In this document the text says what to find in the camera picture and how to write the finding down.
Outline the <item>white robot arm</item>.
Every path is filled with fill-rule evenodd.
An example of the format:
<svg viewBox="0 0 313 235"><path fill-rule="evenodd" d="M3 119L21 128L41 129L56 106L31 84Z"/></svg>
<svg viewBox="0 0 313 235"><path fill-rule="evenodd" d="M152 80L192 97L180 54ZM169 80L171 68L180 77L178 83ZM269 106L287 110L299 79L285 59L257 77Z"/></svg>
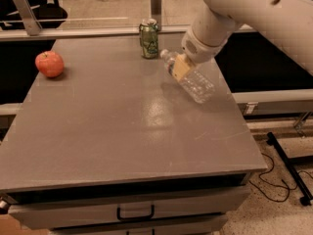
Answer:
<svg viewBox="0 0 313 235"><path fill-rule="evenodd" d="M195 64L214 58L246 24L313 74L313 0L202 0L181 48Z"/></svg>

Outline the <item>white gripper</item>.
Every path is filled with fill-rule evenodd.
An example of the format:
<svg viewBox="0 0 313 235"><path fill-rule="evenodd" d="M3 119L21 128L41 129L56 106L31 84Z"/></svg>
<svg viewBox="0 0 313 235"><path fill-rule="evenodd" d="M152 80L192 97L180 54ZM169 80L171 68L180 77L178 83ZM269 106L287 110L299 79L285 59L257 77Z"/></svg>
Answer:
<svg viewBox="0 0 313 235"><path fill-rule="evenodd" d="M227 41L223 40L217 46L203 44L196 38L192 30L188 28L181 42L181 47L185 54L179 54L176 57L172 76L177 81L180 81L195 68L194 63L201 64L214 58L226 43Z"/></svg>

